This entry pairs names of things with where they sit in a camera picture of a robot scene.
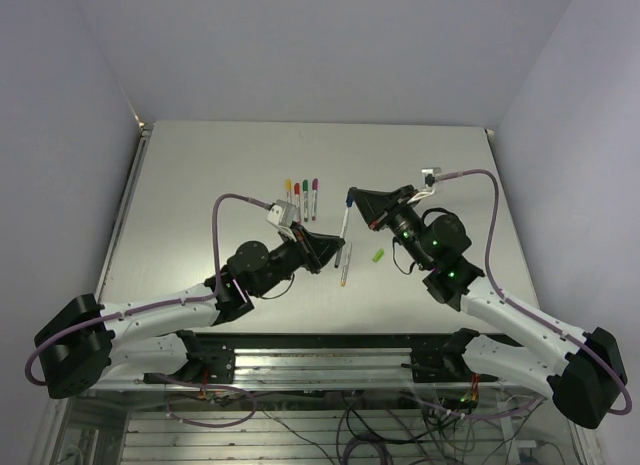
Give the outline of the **white marker pen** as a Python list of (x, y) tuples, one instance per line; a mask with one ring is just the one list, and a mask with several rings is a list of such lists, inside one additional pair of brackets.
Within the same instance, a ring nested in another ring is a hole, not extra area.
[(349, 222), (350, 208), (351, 208), (351, 204), (350, 204), (349, 201), (347, 201), (346, 202), (345, 212), (344, 212), (344, 215), (343, 215), (342, 225), (341, 225), (341, 229), (340, 229), (340, 234), (339, 234), (339, 237), (343, 240), (343, 242), (340, 245), (338, 251), (336, 252), (336, 256), (335, 256), (335, 260), (334, 260), (334, 268), (336, 268), (336, 269), (339, 268), (339, 266), (340, 266), (342, 250), (343, 250), (343, 247), (344, 247), (344, 245), (346, 243), (345, 237), (346, 237), (346, 231), (347, 231), (348, 222)]

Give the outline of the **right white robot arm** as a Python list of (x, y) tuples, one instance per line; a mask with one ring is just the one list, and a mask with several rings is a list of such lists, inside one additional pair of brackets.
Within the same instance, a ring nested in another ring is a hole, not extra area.
[(505, 379), (550, 399), (573, 423), (598, 428), (627, 382), (615, 337), (601, 327), (587, 332), (530, 305), (515, 304), (492, 284), (488, 270), (464, 258), (471, 240), (460, 219), (443, 212), (425, 223), (414, 210), (417, 194), (411, 185), (392, 192), (349, 190), (368, 228), (390, 230), (416, 265), (427, 271), (423, 283), (437, 302), (516, 342), (505, 345), (461, 329), (440, 358), (442, 372), (455, 381), (471, 373)]

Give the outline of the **pink marker pen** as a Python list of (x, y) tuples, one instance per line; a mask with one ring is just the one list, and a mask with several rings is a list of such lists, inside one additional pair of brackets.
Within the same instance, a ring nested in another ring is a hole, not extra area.
[(318, 190), (312, 190), (312, 200), (311, 200), (311, 220), (316, 221), (317, 219), (317, 206), (318, 206)]

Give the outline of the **green marker pen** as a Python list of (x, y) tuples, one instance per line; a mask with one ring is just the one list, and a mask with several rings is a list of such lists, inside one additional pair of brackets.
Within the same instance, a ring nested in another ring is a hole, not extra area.
[(303, 220), (304, 222), (308, 222), (309, 221), (309, 190), (308, 192), (304, 192), (303, 187), (302, 187), (302, 197), (303, 197), (303, 207), (302, 207)]

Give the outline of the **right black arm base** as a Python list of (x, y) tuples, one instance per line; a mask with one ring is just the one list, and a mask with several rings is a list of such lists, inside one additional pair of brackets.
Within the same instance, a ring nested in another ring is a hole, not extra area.
[(478, 331), (462, 328), (452, 334), (411, 335), (409, 359), (401, 367), (415, 383), (470, 382), (473, 372), (463, 359)]

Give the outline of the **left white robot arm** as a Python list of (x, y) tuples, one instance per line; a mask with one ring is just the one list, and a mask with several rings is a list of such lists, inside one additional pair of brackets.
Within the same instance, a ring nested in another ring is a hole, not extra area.
[(233, 322), (296, 271), (319, 273), (344, 245), (294, 223), (273, 250), (241, 244), (212, 277), (161, 298), (99, 303), (93, 294), (71, 300), (34, 337), (25, 375), (52, 399), (78, 395), (104, 380), (149, 374), (196, 382), (215, 366), (198, 349), (193, 329)]

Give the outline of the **red marker pen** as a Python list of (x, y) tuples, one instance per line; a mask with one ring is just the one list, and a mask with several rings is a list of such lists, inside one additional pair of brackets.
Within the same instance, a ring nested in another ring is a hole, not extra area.
[(298, 215), (300, 215), (302, 213), (301, 187), (300, 187), (300, 194), (297, 195), (294, 193), (294, 197), (295, 197), (295, 205), (296, 205), (297, 213)]

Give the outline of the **yellow marker pen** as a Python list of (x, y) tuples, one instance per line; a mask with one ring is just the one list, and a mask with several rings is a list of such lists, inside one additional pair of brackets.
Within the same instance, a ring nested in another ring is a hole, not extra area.
[(293, 203), (292, 199), (292, 183), (290, 179), (285, 180), (285, 193), (287, 203)]

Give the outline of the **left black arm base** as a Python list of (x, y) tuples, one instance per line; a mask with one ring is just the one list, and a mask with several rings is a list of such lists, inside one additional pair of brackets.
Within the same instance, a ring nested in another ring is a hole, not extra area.
[(144, 373), (145, 384), (165, 383), (159, 375), (189, 384), (224, 384), (233, 382), (236, 355), (233, 348), (214, 335), (178, 331), (157, 337), (159, 358)]

